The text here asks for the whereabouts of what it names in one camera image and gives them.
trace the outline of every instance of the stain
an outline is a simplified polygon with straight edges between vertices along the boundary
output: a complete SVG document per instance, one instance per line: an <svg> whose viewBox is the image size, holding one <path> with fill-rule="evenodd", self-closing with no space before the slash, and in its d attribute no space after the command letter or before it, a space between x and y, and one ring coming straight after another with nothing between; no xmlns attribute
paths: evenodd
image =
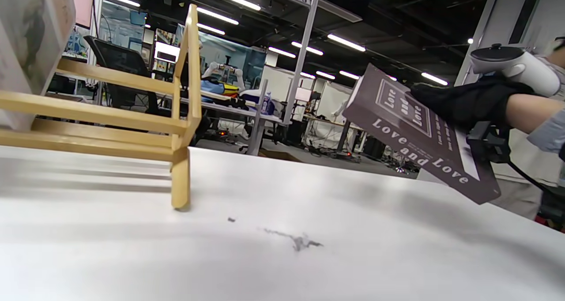
<svg viewBox="0 0 565 301"><path fill-rule="evenodd" d="M300 237L296 237L296 236L293 236L293 235L281 233L280 231L276 231L276 230L271 230L271 229L266 229L266 228L263 229L263 230L267 234L278 235L278 236L290 238L294 243L294 250L297 251L297 252L302 251L304 249L307 249L311 245L313 245L314 247L323 247L324 246L317 241L309 240L308 235L306 235L306 234L304 234L303 236L300 236Z"/></svg>

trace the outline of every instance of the bottle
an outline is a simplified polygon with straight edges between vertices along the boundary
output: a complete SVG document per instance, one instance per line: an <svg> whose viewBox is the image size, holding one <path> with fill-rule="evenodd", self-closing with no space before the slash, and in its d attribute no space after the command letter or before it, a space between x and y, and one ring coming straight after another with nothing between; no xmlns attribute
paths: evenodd
<svg viewBox="0 0 565 301"><path fill-rule="evenodd" d="M263 104L261 104L261 114L268 114L270 104L271 104L271 92L267 92L265 94L265 98L263 98Z"/></svg>

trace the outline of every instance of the white tabletop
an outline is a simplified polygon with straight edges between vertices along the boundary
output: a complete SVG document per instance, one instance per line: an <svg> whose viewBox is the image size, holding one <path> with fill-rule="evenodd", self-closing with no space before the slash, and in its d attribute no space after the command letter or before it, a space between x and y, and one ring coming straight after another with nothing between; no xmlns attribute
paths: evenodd
<svg viewBox="0 0 565 301"><path fill-rule="evenodd" d="M192 149L180 213L163 162L0 162L1 300L565 299L565 235L439 184Z"/></svg>

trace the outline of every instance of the book cover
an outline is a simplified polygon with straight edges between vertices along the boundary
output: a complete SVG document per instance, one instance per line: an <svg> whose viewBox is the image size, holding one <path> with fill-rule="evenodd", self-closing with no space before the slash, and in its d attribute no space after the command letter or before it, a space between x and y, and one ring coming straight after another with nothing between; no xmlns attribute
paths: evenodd
<svg viewBox="0 0 565 301"><path fill-rule="evenodd" d="M375 66L369 64L357 81L343 115L473 202L500 196L490 162L473 156L466 134L448 126Z"/></svg>
<svg viewBox="0 0 565 301"><path fill-rule="evenodd" d="M74 24L73 0L0 0L0 90L45 94ZM0 110L0 126L29 130L33 120Z"/></svg>

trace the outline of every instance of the black glove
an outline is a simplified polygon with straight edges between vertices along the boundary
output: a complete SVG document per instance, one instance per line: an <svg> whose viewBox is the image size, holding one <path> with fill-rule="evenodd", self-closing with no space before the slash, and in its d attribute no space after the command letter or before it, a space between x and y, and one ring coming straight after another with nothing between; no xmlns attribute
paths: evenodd
<svg viewBox="0 0 565 301"><path fill-rule="evenodd" d="M483 77L474 84L453 88L418 84L412 87L411 93L448 124L463 130L471 130L479 121L507 126L508 98L513 94L535 94L530 86L498 76Z"/></svg>

